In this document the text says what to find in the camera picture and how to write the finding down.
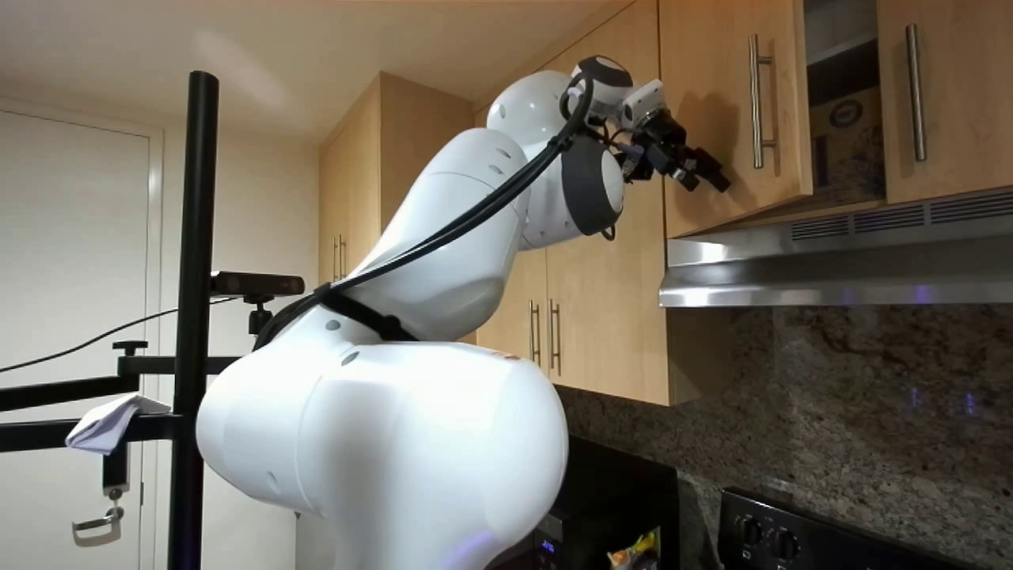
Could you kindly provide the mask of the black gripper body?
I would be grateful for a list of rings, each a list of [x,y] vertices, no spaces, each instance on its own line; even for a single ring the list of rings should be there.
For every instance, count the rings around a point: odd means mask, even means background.
[[[686,169],[686,152],[686,130],[668,112],[659,112],[629,132],[624,175],[629,180],[648,180],[653,175],[676,179],[677,169]]]

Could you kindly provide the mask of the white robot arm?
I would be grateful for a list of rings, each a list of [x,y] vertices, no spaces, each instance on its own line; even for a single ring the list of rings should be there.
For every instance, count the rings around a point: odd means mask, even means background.
[[[211,379],[205,467],[332,522],[336,570],[485,570],[548,516],[571,435],[537,365],[469,336],[519,253],[610,233],[624,186],[655,175],[727,185],[659,84],[608,56],[517,80],[423,165],[349,277]]]

